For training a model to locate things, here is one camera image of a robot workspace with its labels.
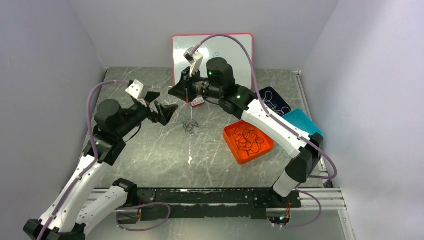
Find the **light blue plastic tray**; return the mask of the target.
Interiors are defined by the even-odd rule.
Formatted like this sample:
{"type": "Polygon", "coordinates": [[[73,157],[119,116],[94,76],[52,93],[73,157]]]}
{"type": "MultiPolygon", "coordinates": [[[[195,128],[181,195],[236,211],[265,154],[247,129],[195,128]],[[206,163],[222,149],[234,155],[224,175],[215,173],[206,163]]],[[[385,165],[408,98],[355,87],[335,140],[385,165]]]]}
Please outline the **light blue plastic tray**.
{"type": "Polygon", "coordinates": [[[301,109],[297,108],[282,116],[296,128],[313,135],[319,133],[324,137],[323,131],[301,109]]]}

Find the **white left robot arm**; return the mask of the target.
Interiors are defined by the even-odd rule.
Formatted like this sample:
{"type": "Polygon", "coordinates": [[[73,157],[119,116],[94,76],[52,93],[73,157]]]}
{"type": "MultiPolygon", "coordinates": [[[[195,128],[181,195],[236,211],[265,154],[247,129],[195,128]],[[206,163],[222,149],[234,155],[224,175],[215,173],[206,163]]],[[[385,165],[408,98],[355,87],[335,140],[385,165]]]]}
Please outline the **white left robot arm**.
{"type": "Polygon", "coordinates": [[[23,231],[32,240],[84,240],[110,212],[139,204],[138,187],[120,178],[106,195],[84,207],[98,181],[112,168],[126,147],[124,137],[140,128],[144,120],[166,126],[178,105],[162,105],[159,92],[148,92],[145,100],[133,99],[122,108],[115,99],[106,99],[94,115],[94,140],[87,143],[71,179],[51,207],[38,219],[29,219],[23,231]]]}

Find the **dark navy plastic tray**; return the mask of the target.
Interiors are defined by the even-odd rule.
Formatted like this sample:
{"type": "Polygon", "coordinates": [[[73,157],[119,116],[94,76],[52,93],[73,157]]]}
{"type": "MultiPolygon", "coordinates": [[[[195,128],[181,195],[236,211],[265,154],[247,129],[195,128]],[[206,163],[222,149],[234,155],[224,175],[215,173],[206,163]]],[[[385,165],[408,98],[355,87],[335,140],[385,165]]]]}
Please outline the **dark navy plastic tray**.
{"type": "Polygon", "coordinates": [[[289,104],[271,86],[261,89],[259,94],[265,105],[279,116],[282,117],[291,112],[289,104]]]}

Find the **orange plastic tray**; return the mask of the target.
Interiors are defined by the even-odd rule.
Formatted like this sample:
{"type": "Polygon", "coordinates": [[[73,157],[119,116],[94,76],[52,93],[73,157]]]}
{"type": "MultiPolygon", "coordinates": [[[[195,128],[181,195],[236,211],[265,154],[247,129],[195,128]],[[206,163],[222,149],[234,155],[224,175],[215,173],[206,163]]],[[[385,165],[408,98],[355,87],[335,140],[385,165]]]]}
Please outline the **orange plastic tray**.
{"type": "Polygon", "coordinates": [[[243,120],[226,126],[223,138],[239,165],[268,154],[275,146],[271,137],[243,120]]]}

